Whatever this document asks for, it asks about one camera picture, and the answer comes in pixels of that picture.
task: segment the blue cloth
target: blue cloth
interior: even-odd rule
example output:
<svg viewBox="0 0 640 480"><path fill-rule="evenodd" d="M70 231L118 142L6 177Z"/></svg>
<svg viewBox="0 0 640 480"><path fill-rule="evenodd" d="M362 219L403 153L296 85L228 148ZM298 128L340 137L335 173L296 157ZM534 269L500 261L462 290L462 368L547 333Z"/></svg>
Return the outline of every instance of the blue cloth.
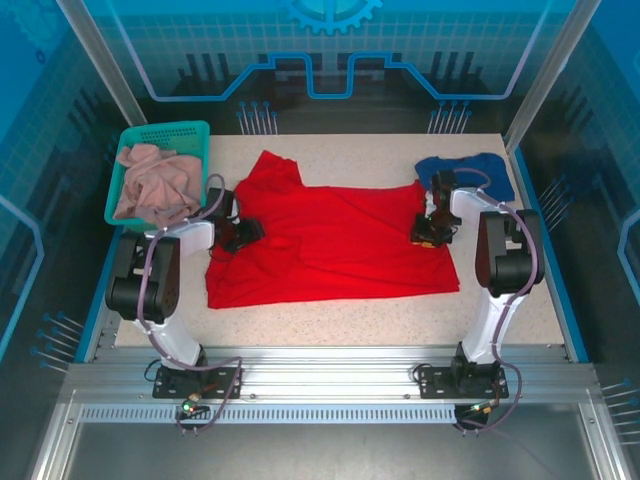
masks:
<svg viewBox="0 0 640 480"><path fill-rule="evenodd" d="M507 175L504 160L495 153L480 153L473 157L446 159L429 157L416 163L416 172L420 183L427 190L431 189L431 177L438 170L455 170L456 168L475 168L486 173L491 179L491 185L484 189L490 197L500 202L512 202L516 199L515 192ZM460 185L480 186L486 183L484 177L472 172L456 172L456 179Z"/></svg>

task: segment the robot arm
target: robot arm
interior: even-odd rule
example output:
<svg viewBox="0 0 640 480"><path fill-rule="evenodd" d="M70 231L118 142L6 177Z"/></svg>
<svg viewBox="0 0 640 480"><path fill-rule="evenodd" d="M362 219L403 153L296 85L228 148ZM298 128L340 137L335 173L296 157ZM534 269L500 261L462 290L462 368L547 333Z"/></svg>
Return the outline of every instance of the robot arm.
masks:
<svg viewBox="0 0 640 480"><path fill-rule="evenodd" d="M136 318L142 265L153 236L125 232L120 238L113 270L105 295L107 307L145 332ZM150 321L156 341L172 358L196 365L203 355L201 345L191 336L180 315L180 266L191 254L213 246L215 226L209 221L185 224L162 238L156 247L144 300L145 318ZM162 359L165 367L178 369Z"/></svg>
<svg viewBox="0 0 640 480"><path fill-rule="evenodd" d="M219 194L219 189L210 189L207 205L213 205ZM206 358L204 349L191 336L180 315L182 261L195 252L210 249L214 241L227 252L235 253L262 238L264 230L260 223L255 219L239 220L237 211L233 193L225 191L221 206L206 218L170 229L158 241L144 296L144 318L149 330L137 318L137 302L145 258L156 232L144 234L127 231L120 237L105 293L107 307L117 311L124 320L133 321L145 334L153 334L162 351L183 364L200 366L206 362ZM162 364L170 369L181 370L164 357Z"/></svg>
<svg viewBox="0 0 640 480"><path fill-rule="evenodd" d="M416 218L411 232L413 242L436 248L451 243L458 226L478 232L475 270L482 291L476 317L458 344L450 369L446 375L442 375L443 372L438 374L438 380L446 378L445 383L462 396L482 397L478 392L484 393L487 385L496 382L501 372L492 351L494 335L508 301L531 276L531 252L526 238L515 219L498 205L481 190L457 188L454 172L440 171L432 178L426 216ZM540 256L542 240L538 213L534 210L518 210L516 213L531 233ZM543 277L544 263L538 262L534 284L540 283ZM512 300L508 307L497 337L498 354L509 323L525 296Z"/></svg>

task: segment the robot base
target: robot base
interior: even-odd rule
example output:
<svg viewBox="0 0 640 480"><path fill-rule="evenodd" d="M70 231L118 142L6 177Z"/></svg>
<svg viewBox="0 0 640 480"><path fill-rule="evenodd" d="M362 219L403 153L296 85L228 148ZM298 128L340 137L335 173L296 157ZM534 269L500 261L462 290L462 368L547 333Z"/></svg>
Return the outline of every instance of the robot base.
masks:
<svg viewBox="0 0 640 480"><path fill-rule="evenodd" d="M153 385L153 398L184 400L194 392L201 392L203 399L224 398L235 373L235 367L217 368L208 372L174 370L164 365L158 369ZM240 398L242 371L229 399Z"/></svg>
<svg viewBox="0 0 640 480"><path fill-rule="evenodd" d="M450 367L418 365L414 379L420 386L420 398L500 399L509 397L504 369L498 362L476 364L469 362L458 344Z"/></svg>

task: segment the plastic basket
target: plastic basket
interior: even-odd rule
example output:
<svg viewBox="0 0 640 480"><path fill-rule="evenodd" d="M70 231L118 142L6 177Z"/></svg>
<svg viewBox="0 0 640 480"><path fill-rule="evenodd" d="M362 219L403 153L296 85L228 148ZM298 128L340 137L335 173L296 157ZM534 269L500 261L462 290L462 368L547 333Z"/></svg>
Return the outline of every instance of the plastic basket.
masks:
<svg viewBox="0 0 640 480"><path fill-rule="evenodd" d="M164 150L176 150L182 155L193 155L202 160L202 199L206 202L206 183L209 171L209 124L203 121L156 123L126 129L120 135L118 154L123 147L133 147L136 143L151 143ZM127 167L115 162L111 174L111 184L104 209L104 219L111 225L122 225L136 231L154 230L155 225L141 218L115 219L113 215L120 200L124 174Z"/></svg>

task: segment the wire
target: wire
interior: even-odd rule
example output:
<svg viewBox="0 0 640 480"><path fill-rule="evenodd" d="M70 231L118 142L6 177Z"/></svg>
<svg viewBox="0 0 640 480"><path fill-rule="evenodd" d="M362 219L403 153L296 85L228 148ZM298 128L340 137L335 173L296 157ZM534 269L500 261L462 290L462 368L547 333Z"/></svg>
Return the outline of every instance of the wire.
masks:
<svg viewBox="0 0 640 480"><path fill-rule="evenodd" d="M207 178L207 185L209 185L209 182L211 181L211 179L213 178L217 178L220 180L220 193L218 194L218 198L216 199L216 201L213 203L213 205L211 206L211 208L209 208L208 210L199 213L197 216L193 217L193 218L185 218L184 220L182 220L181 222L177 222L173 225L170 225L162 230L158 230L158 232L154 235L154 237L151 239L151 242L149 243L149 247L147 249L147 255L145 257L144 260L144 268L142 270L142 278L140 280L140 291L138 293L138 302L136 305L136 316L138 321L140 322L140 325L142 325L142 328L144 329L144 331L146 332L146 334L149 337L149 341L151 342L151 345L153 345L153 347L158 351L158 353L160 354L161 357L163 357L165 360L173 363L175 366L182 368L184 370L189 370L189 371L193 371L193 372L207 372L210 370L216 370L218 368L224 367L226 365L229 365L231 363L235 363L238 362L238 365L236 366L236 370L234 372L233 375L233 379L231 381L231 384L229 386L229 388L227 389L227 392L225 393L225 396L222 400L222 403L220 404L220 407L218 408L218 411L216 412L216 414L211 418L211 420L206 423L205 425L203 425L202 427L200 427L200 431L206 430L208 428L210 428L211 426L213 426L213 424L216 422L216 420L218 420L218 418L220 417L220 415L222 414L222 411L224 409L224 407L227 404L227 401L229 400L229 397L231 396L231 392L233 392L234 386L236 381L238 380L238 377L240 375L240 371L242 369L242 357L236 356L236 357L231 357L228 358L226 360L214 363L212 365L207 365L207 366L195 366L195 365L189 365L188 363L184 363L178 359L173 358L169 353L167 353L167 351L162 347L162 345L160 344L160 342L158 342L158 340L155 337L155 334L153 332L153 329L151 328L151 325L149 324L149 322L147 322L144 318L144 298L147 292L147 286L149 284L149 275L151 273L151 261L153 259L153 252L156 249L156 246L158 245L158 242L160 241L160 239L162 237L164 237L167 233L179 228L179 227L183 227L185 225L189 225L191 223L194 222L198 222L200 220L202 220L203 218L207 217L208 215L210 215L211 213L213 213L218 206L220 205L220 203L222 203L222 200L224 198L224 192L225 192L225 181L224 178L222 177L222 175L214 173L212 175L209 176L209 178ZM184 429L184 427L182 427L182 424L180 423L180 419L176 417L176 424L178 427L181 427L183 429L183 432L185 432L186 430Z"/></svg>
<svg viewBox="0 0 640 480"><path fill-rule="evenodd" d="M474 431L479 432L482 431L482 428L478 429L478 427L482 427L482 424L480 422L476 422L474 420L461 420L461 422L464 422L468 425L473 425L476 427L476 429ZM456 423L454 425L454 427L456 427L459 431L462 432L463 435L466 435L467 430L460 425L459 423ZM495 433L496 435L499 435L503 438L506 438L507 440L509 440L512 443L515 443L516 445L518 445L522 450L524 450L538 465L540 465L542 468L544 468L553 478L561 478L560 475L558 475L556 472L553 471L553 469L547 465L542 458L540 458L540 456L538 456L537 453L535 453L533 450L531 450L529 447L527 447L523 442L521 442L518 438L514 437L513 435L509 435L508 433L503 432L502 430L498 430L497 428L493 430L493 433Z"/></svg>
<svg viewBox="0 0 640 480"><path fill-rule="evenodd" d="M502 309L502 313L500 314L500 318L498 319L498 324L496 325L496 329L493 332L493 338L491 339L491 353L493 354L493 357L496 359L496 361L500 365L502 365L504 367L507 367L507 368L510 368L516 374L516 377L518 379L518 386L517 386L517 389L516 389L516 395L515 395L515 398L513 400L513 403L509 406L509 408L504 413L504 415L502 415L502 417L500 417L498 420L493 422L491 425L483 426L481 429L478 430L478 432L485 432L485 431L494 430L498 425L503 423L513 413L513 410L518 405L518 402L520 401L520 396L522 395L522 383L523 383L522 382L522 373L520 372L520 369L518 367L516 367L512 363L509 363L509 362L505 361L500 356L500 353L498 352L498 338L500 337L500 332L502 331L502 326L504 325L504 322L507 319L507 315L509 314L509 309L513 305L513 302L515 302L515 300L517 298L519 298L519 297L523 296L525 293L527 293L531 289L533 284L535 283L536 276L538 274L538 261L539 261L539 259L538 259L538 251L536 250L536 245L535 245L535 243L533 241L533 236L531 235L531 232L527 228L527 225L524 223L524 220L522 220L518 216L518 214L515 212L515 210L513 210L511 207L508 207L504 203L497 202L496 200L494 200L490 196L485 195L483 192L478 192L477 195L481 199L483 199L483 200L489 202L490 204L494 205L495 207L503 210L504 212L508 213L509 215L511 215L514 218L514 220L516 221L516 223L520 227L520 230L522 230L522 233L524 234L524 236L525 236L525 238L527 240L527 245L529 246L529 252L531 253L531 274L529 275L529 279L527 280L527 283L520 290L518 290L516 293L514 293L511 297L509 297L509 299L505 303L505 306Z"/></svg>
<svg viewBox="0 0 640 480"><path fill-rule="evenodd" d="M489 177L489 175L484 173L482 170L478 170L477 168L460 167L460 168L454 168L453 172L454 173L459 173L459 172L475 173L477 175L480 175L482 178L484 178L486 180L485 183L483 183L479 187L476 187L476 188L479 188L481 190L484 190L485 188L489 188L491 186L491 178Z"/></svg>
<svg viewBox="0 0 640 480"><path fill-rule="evenodd" d="M162 360L160 360L159 358L156 358L155 360L152 360L149 365L147 365L147 368L144 369L144 379L147 382L155 382L155 380L153 378L149 378L147 377L147 373L149 373L149 370L151 370L151 367L153 367L156 363L160 363Z"/></svg>

